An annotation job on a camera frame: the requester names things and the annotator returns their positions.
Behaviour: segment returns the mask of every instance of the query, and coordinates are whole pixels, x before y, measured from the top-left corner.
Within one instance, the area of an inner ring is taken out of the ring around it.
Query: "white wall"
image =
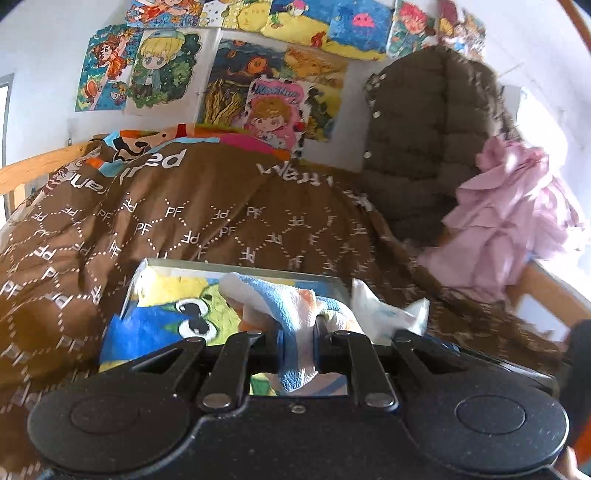
[[[433,2],[417,1],[423,5]],[[589,145],[591,136],[591,56],[569,19],[556,0],[460,3],[487,26],[487,62],[500,74],[513,69],[501,80],[529,88],[563,127],[570,147],[565,176],[584,197],[583,204],[591,207],[591,192],[587,198],[587,182],[580,179],[587,160],[583,147]],[[88,39],[106,25],[122,23],[128,4],[128,0],[24,0],[1,22],[0,76],[15,73],[7,164],[64,146],[69,126],[78,141],[120,128],[159,128],[191,120],[74,112]],[[327,144],[309,143],[307,158],[345,168],[361,167],[368,115],[361,86],[380,67],[352,63],[335,138]]]

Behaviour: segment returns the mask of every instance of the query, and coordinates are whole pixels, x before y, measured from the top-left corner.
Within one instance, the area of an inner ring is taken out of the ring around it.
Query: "brown puffer jacket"
[[[361,187],[392,233],[435,245],[455,190],[490,136],[517,138],[494,72],[442,46],[395,61],[366,86],[372,118]]]

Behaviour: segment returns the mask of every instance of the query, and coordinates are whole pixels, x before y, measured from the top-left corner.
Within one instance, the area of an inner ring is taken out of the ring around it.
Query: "brown blanket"
[[[208,142],[165,144],[125,167],[114,178],[89,164],[66,176],[0,256],[0,476],[38,473],[27,414],[93,371],[145,257],[338,275],[348,286],[361,278],[396,306],[427,296],[435,335],[533,368],[557,365],[559,351],[516,318],[441,288],[348,175]]]

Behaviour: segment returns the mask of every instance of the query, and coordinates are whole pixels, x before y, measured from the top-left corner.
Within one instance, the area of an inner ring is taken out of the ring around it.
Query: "poster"
[[[243,127],[273,148],[301,156],[303,134],[310,116],[306,82],[254,80],[248,90]]]
[[[228,8],[223,27],[230,30],[260,32],[267,24],[271,0],[239,0]]]
[[[92,36],[80,75],[76,112],[123,110],[141,36],[140,29],[127,25],[111,25]]]
[[[165,105],[175,112],[194,112],[198,85],[193,76],[199,68],[202,36],[190,28],[146,30],[129,81],[125,113],[149,114]]]
[[[141,28],[196,27],[202,9],[203,0],[132,0],[125,21]]]
[[[396,60],[435,44],[435,18],[416,5],[401,1],[390,31],[388,56]]]
[[[243,124],[252,81],[261,75],[278,78],[283,58],[284,51],[241,40],[222,40],[207,81],[200,121],[226,126]]]
[[[338,0],[323,49],[354,59],[381,59],[392,27],[392,11],[375,0]]]
[[[452,0],[440,0],[439,37],[441,43],[471,60],[482,60],[485,26],[474,15],[460,9]]]
[[[319,142],[330,140],[340,110],[340,90],[314,84],[307,92],[306,105],[310,107],[310,117],[305,137]]]
[[[345,83],[348,67],[349,62],[341,57],[288,47],[281,69],[281,78],[319,83],[341,89]]]
[[[336,0],[273,0],[261,33],[289,43],[322,48]]]

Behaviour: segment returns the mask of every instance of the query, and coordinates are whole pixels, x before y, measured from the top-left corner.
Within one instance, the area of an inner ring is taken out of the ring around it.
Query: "wooden bed frame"
[[[591,53],[591,33],[573,1],[557,1]],[[0,168],[0,194],[8,195],[10,213],[26,199],[26,183],[45,174],[51,174],[88,153],[90,145],[90,142],[82,142]],[[568,327],[572,327],[582,319],[591,319],[591,309],[534,262],[527,265],[517,285],[507,288],[508,298],[513,305],[517,305],[519,299],[526,294],[544,305]]]

